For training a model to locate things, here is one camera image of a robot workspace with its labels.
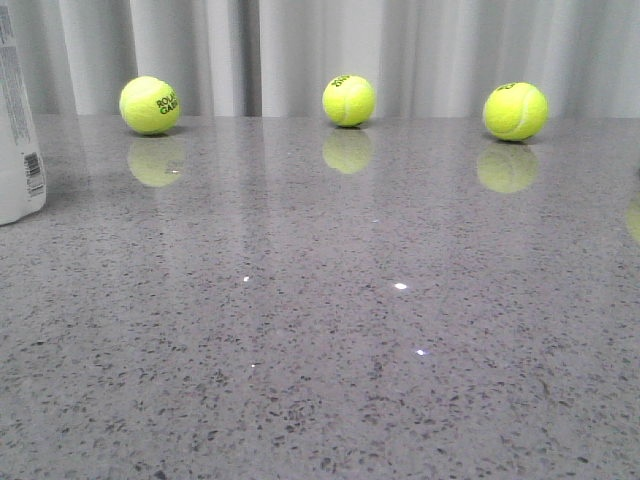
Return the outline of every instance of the white bottle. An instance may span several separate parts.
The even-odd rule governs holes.
[[[0,0],[0,225],[42,208],[47,189],[6,0]]]

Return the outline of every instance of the white curtain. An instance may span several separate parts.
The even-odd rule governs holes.
[[[505,82],[552,116],[640,117],[640,0],[9,0],[35,112],[117,113],[137,75],[187,115],[318,116],[367,77],[375,116],[480,115]]]

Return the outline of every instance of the speckled countertop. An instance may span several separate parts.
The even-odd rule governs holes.
[[[0,479],[640,478],[640,120],[36,120]]]

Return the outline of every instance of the quartz countertop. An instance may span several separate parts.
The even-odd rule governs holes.
[[[640,478],[640,120],[36,117],[0,478]]]

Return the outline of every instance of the granite countertop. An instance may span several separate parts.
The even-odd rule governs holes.
[[[36,118],[0,478],[640,478],[640,120]]]

